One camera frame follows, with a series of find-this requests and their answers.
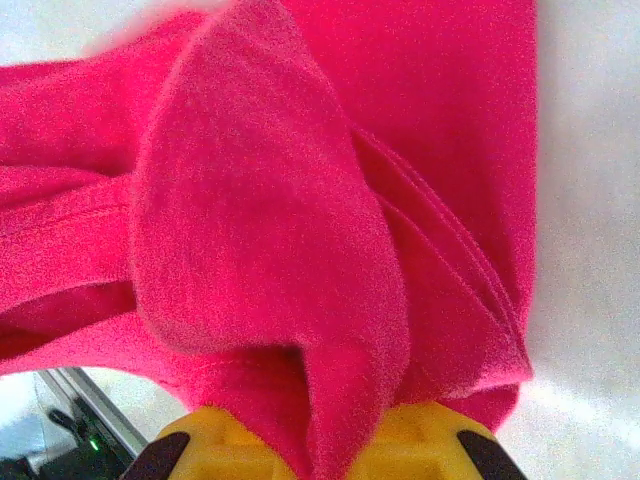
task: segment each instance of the pink towel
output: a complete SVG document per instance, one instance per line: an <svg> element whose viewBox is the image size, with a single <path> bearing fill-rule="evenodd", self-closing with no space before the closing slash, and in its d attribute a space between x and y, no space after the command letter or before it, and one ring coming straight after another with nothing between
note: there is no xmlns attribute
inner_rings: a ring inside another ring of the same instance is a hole
<svg viewBox="0 0 640 480"><path fill-rule="evenodd" d="M0 70L0 374L94 365L338 479L531 375L530 0L240 0Z"/></svg>

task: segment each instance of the pink fabric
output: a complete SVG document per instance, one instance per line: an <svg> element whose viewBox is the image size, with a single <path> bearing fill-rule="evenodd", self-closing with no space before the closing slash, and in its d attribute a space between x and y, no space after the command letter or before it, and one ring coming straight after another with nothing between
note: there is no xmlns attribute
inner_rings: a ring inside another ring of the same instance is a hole
<svg viewBox="0 0 640 480"><path fill-rule="evenodd" d="M241 0L0 70L0 374L228 409L303 479L531 375L528 0Z"/></svg>

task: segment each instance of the white background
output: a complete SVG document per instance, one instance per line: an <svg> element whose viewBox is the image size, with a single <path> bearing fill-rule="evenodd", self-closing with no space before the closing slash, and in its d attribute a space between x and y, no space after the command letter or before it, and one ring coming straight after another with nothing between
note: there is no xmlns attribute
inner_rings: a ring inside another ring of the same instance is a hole
<svg viewBox="0 0 640 480"><path fill-rule="evenodd" d="M76 56L152 1L0 0L0 64ZM531 480L640 478L640 2L541 0L539 64L537 376L499 438ZM93 375L147 435L183 411Z"/></svg>

